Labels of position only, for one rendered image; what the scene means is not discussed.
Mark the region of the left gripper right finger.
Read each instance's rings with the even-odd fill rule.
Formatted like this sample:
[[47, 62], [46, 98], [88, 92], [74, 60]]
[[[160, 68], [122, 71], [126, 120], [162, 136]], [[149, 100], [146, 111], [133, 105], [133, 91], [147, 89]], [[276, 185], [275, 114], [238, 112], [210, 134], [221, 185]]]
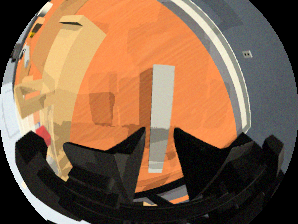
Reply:
[[221, 149], [180, 128], [174, 128], [173, 138], [189, 201], [203, 198], [202, 193], [217, 178], [225, 165], [250, 153], [254, 145], [254, 141], [250, 140]]

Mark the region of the grey cylinder with white top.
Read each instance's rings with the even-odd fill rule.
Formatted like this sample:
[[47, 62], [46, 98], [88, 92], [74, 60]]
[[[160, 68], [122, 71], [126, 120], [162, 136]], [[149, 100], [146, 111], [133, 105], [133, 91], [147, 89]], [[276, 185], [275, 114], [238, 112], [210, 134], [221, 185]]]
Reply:
[[47, 2], [43, 7], [43, 9], [42, 10], [40, 10], [40, 12], [38, 13], [38, 17], [44, 17], [46, 14], [47, 14], [47, 12], [50, 10], [50, 8], [52, 7], [52, 3], [50, 3], [50, 2]]

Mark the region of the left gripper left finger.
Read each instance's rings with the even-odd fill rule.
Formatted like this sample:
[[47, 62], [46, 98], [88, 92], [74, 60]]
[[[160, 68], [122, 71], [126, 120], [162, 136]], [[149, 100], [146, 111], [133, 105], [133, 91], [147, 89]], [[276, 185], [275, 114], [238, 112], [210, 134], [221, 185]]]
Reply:
[[113, 178], [125, 203], [132, 204], [145, 149], [145, 138], [146, 127], [141, 127], [108, 150], [72, 142], [64, 143], [63, 150], [72, 166]]

